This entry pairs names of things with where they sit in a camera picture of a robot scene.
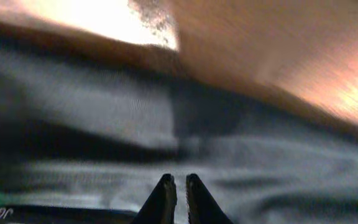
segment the gray fabric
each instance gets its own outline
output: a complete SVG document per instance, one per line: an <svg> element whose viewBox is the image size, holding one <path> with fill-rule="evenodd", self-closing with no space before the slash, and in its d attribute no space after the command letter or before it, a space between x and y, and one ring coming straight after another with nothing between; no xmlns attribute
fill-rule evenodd
<svg viewBox="0 0 358 224"><path fill-rule="evenodd" d="M234 223L358 223L358 142L243 96L0 39L0 192L137 211L196 172Z"/></svg>

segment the dark cloth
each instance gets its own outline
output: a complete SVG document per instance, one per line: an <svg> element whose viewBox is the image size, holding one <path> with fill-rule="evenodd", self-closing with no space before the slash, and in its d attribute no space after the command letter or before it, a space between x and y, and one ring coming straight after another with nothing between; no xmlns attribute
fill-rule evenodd
<svg viewBox="0 0 358 224"><path fill-rule="evenodd" d="M197 173L234 223L358 223L358 142L246 97L0 37L0 192L138 211Z"/></svg>

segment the black fabric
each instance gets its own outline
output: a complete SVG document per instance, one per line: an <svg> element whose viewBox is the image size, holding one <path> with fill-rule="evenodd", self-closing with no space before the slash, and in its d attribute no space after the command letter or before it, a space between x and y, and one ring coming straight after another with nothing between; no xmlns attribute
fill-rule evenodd
<svg viewBox="0 0 358 224"><path fill-rule="evenodd" d="M0 38L0 193L16 204L139 211L197 173L234 223L358 223L358 142L192 82Z"/></svg>

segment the copper-colored surface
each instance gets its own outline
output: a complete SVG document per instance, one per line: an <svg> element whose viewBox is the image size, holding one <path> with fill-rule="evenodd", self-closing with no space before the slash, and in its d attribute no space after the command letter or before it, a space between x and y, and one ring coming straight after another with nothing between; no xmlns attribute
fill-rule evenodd
<svg viewBox="0 0 358 224"><path fill-rule="evenodd" d="M66 40L29 38L50 48L188 75L358 135L358 0L10 0L0 22L23 27L0 26L20 38Z"/></svg>

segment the brown surface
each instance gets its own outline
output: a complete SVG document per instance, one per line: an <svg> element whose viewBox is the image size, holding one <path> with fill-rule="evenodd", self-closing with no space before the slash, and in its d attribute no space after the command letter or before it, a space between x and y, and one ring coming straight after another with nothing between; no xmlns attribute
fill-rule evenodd
<svg viewBox="0 0 358 224"><path fill-rule="evenodd" d="M109 12L108 1L0 2L0 21L26 27L0 25L0 32L106 63L188 75L358 136L357 0L115 1L123 3L114 12L139 21L127 26L119 26L127 14ZM123 27L133 32L126 37Z"/></svg>

